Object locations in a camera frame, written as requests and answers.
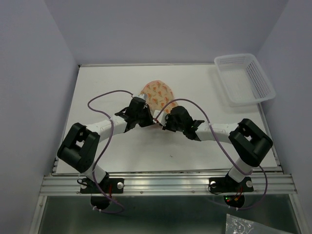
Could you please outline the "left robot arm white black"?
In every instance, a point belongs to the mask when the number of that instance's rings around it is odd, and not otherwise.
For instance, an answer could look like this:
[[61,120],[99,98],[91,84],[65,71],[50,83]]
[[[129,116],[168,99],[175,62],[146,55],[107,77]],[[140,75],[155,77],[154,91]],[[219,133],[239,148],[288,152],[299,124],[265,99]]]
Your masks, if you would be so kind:
[[98,145],[104,140],[109,144],[112,136],[126,133],[137,125],[153,125],[150,107],[140,97],[132,98],[128,107],[107,120],[89,125],[73,124],[58,149],[57,157],[90,179],[97,192],[104,192],[108,188],[109,175],[98,166]]

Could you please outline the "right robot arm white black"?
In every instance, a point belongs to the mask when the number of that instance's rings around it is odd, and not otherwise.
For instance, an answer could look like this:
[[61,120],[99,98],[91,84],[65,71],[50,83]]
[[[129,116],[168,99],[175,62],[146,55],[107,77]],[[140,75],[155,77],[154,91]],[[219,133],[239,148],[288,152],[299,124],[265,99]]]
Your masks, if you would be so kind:
[[210,178],[213,193],[230,193],[247,185],[245,179],[258,167],[273,146],[271,138],[253,121],[244,118],[238,124],[211,124],[208,120],[194,120],[188,111],[177,106],[170,113],[154,114],[163,130],[181,132],[190,140],[215,141],[231,144],[238,160],[225,177]]

